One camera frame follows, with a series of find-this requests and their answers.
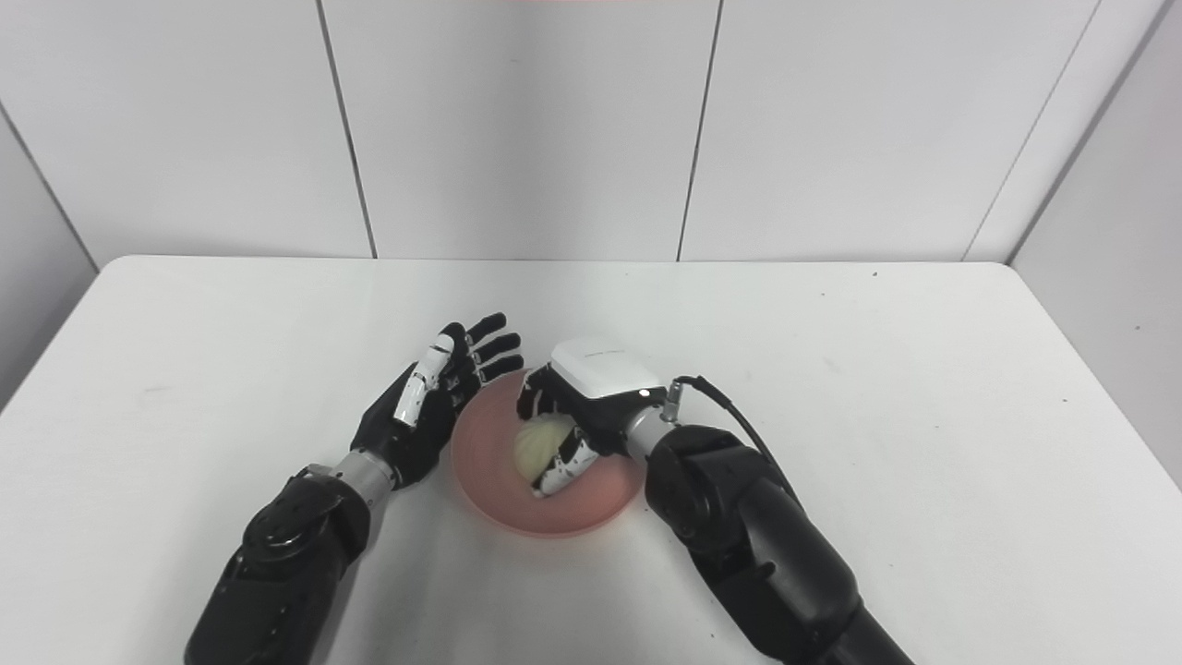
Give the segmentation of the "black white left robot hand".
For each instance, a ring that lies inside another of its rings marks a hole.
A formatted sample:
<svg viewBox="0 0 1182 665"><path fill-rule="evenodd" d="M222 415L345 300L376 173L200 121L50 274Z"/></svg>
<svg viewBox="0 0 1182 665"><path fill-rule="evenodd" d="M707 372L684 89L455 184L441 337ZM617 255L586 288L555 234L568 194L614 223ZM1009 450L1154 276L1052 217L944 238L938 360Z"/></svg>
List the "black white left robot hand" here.
<svg viewBox="0 0 1182 665"><path fill-rule="evenodd" d="M472 327L446 325L363 413L350 449L390 468L397 489L426 480L478 392L522 369L520 345L502 312Z"/></svg>

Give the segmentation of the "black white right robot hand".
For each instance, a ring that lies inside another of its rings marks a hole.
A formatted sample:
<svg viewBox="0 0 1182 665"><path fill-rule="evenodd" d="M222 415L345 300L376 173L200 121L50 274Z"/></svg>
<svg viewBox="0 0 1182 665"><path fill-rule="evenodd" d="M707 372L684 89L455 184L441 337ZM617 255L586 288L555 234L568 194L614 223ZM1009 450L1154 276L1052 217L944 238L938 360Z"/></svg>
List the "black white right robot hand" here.
<svg viewBox="0 0 1182 665"><path fill-rule="evenodd" d="M569 417L573 428L531 490L548 498L565 490L597 459L621 455L639 464L674 426L663 416L669 389L637 356L608 338L574 338L556 345L548 361L528 371L517 399L521 419Z"/></svg>

